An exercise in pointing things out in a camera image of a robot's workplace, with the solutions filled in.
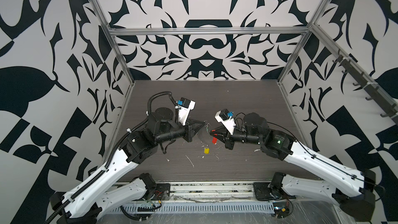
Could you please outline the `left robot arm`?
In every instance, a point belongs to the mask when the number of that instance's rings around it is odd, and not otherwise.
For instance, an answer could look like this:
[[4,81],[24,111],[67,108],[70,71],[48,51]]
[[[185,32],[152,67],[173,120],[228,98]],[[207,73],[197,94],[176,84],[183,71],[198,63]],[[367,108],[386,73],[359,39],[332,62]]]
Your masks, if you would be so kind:
[[110,210],[131,200],[153,197],[157,184],[149,173],[143,173],[126,186],[111,190],[125,174],[137,168],[163,143],[178,139],[191,142],[205,127],[204,121],[188,117],[183,107],[172,111],[161,107],[151,112],[112,148],[106,162],[81,184],[67,192],[56,192],[50,199],[53,213],[45,220],[58,224],[95,224]]

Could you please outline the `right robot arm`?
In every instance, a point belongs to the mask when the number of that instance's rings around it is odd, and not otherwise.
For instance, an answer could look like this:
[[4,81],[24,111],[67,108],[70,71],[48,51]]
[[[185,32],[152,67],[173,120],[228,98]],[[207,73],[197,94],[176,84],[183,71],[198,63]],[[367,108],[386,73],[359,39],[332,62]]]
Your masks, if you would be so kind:
[[243,117],[237,125],[234,114],[227,109],[218,111],[215,119],[222,125],[210,135],[223,142],[229,150],[236,143],[259,145],[267,156],[301,167],[318,176],[303,179],[276,172],[267,186],[255,190],[256,199],[271,201],[289,197],[305,197],[338,206],[358,222],[369,222],[374,214],[376,174],[361,172],[339,164],[298,141],[293,135],[271,129],[265,118],[257,113]]

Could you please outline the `small circuit board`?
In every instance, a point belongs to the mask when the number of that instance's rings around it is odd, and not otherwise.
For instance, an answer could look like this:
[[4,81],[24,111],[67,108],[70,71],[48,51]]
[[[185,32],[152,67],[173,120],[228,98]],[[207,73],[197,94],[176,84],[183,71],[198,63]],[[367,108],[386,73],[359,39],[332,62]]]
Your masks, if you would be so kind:
[[293,204],[287,200],[283,202],[273,202],[273,216],[278,219],[284,219],[290,216],[293,213],[294,206]]

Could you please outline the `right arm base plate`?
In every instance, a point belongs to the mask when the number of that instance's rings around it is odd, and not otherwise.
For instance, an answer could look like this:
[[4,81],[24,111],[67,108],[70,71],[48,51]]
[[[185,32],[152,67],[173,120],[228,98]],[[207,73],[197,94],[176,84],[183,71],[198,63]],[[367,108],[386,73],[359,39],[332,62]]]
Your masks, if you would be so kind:
[[253,183],[255,198],[258,201],[276,201],[286,199],[296,199],[296,196],[291,196],[283,190],[271,187],[270,183]]

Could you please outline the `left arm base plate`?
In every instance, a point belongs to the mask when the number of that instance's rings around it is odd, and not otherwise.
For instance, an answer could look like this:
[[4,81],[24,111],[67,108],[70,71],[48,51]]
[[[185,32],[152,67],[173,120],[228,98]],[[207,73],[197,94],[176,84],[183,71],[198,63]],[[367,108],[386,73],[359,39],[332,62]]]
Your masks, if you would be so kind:
[[171,185],[169,183],[157,184],[155,190],[150,193],[149,199],[152,201],[162,201],[170,196]]

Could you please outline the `black wall hook rail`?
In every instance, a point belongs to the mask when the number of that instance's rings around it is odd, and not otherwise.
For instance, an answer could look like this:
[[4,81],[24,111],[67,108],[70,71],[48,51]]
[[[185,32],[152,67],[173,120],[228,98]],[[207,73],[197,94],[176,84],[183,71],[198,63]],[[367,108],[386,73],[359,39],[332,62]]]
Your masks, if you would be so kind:
[[349,75],[354,83],[354,87],[364,90],[368,97],[367,101],[374,101],[382,110],[380,114],[382,118],[390,118],[396,125],[398,125],[398,103],[390,96],[387,91],[377,83],[356,61],[354,58],[344,56],[339,49],[337,52],[332,51],[335,56],[334,64],[339,64],[343,68],[343,77],[340,82],[341,91],[343,91],[344,80]]

